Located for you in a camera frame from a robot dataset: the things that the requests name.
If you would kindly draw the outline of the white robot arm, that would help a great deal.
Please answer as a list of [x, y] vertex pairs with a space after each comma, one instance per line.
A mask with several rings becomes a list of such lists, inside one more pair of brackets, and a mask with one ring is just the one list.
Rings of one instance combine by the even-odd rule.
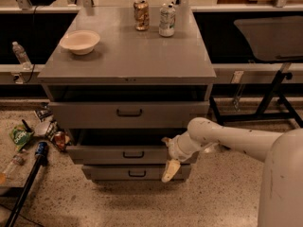
[[163, 139], [169, 159], [162, 176], [169, 182], [181, 164], [212, 144], [220, 144], [264, 163], [258, 227], [303, 227], [303, 129], [284, 133], [221, 126], [204, 117], [187, 131]]

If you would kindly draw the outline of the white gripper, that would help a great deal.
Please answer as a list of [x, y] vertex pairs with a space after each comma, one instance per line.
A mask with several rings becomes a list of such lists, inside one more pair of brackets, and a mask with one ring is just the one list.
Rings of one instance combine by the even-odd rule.
[[163, 183], [168, 183], [178, 172], [181, 164], [180, 162], [185, 162], [191, 157], [190, 154], [184, 153], [178, 143], [178, 140], [181, 138], [180, 135], [175, 136], [170, 139], [168, 137], [163, 137], [161, 141], [167, 144], [169, 156], [172, 160], [167, 160], [165, 170], [162, 176], [161, 181]]

